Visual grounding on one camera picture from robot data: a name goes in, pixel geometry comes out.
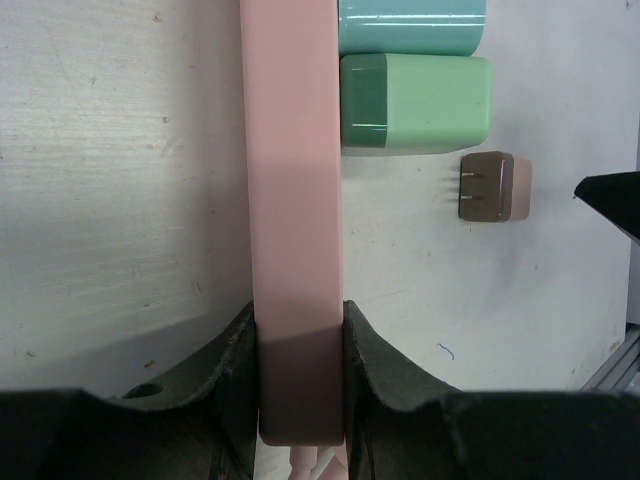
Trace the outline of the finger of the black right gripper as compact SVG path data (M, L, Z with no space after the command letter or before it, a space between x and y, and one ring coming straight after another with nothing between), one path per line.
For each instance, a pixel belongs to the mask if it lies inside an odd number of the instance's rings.
M631 240L639 239L639 171L586 177L575 188L574 195Z

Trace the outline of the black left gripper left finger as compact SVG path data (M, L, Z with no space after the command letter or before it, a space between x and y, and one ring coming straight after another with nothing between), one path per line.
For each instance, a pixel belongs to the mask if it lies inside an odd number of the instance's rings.
M211 342L117 398L1 394L4 479L250 479L258 427L253 306Z

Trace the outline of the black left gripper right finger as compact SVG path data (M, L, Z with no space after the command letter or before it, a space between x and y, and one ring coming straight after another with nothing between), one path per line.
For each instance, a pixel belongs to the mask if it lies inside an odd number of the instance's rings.
M639 398L603 391L463 392L344 304L352 479L636 479Z

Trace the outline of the brown-pink plug block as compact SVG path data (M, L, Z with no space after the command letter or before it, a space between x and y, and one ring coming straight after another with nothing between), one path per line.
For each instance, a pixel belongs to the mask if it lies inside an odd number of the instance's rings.
M477 223L520 221L529 216L532 163L507 152L461 158L458 216Z

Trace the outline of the teal plug block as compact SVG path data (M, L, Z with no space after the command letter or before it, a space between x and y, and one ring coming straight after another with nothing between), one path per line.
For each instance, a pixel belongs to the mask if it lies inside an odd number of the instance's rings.
M486 14L486 0L340 1L340 54L470 56Z

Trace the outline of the long pink power strip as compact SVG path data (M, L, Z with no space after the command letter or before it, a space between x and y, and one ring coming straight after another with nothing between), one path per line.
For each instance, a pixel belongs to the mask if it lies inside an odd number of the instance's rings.
M343 238L338 12L240 5L260 434L338 445Z

